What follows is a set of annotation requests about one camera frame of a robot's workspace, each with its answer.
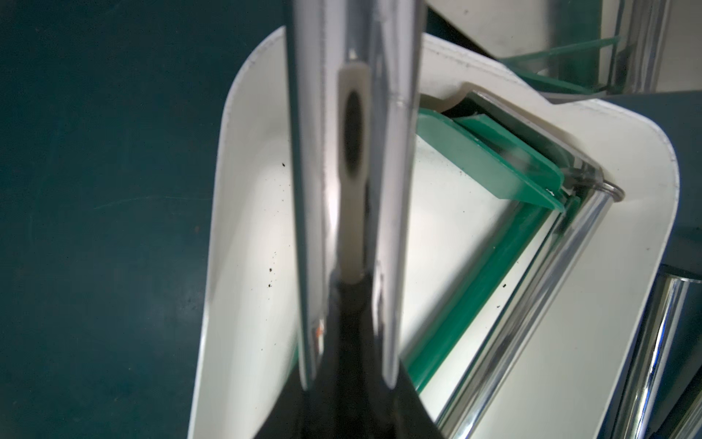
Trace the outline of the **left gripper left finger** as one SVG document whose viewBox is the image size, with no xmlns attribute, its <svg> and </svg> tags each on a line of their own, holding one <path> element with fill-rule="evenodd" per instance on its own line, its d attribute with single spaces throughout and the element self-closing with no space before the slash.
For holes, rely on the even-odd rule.
<svg viewBox="0 0 702 439">
<path fill-rule="evenodd" d="M 303 387 L 299 378 L 289 378 L 255 439 L 300 439 L 303 437 Z"/>
</svg>

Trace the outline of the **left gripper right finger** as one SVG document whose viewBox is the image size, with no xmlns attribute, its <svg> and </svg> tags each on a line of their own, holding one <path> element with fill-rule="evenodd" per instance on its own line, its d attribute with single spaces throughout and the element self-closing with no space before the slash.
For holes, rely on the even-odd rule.
<svg viewBox="0 0 702 439">
<path fill-rule="evenodd" d="M 420 395 L 416 392 L 409 374 L 400 364 L 398 379 L 393 391 L 393 424 L 395 438 L 443 439 L 429 413 L 425 410 Z"/>
</svg>

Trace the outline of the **green hoe red grip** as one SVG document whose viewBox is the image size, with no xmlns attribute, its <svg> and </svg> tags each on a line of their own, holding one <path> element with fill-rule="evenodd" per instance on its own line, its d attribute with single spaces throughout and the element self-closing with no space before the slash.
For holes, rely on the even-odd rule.
<svg viewBox="0 0 702 439">
<path fill-rule="evenodd" d="M 495 197 L 564 210 L 561 170 L 489 116 L 455 121 L 421 109 L 417 134 Z"/>
<path fill-rule="evenodd" d="M 563 184 L 558 198 L 565 203 Z M 469 263 L 458 285 L 450 290 L 447 301 L 440 306 L 431 325 L 422 331 L 420 339 L 409 351 L 405 366 L 417 391 L 423 391 L 440 369 L 547 217 L 552 212 L 558 212 L 519 201 L 508 201 L 512 201 L 516 206 L 509 212 L 504 225 L 491 234 L 477 260 Z"/>
</svg>

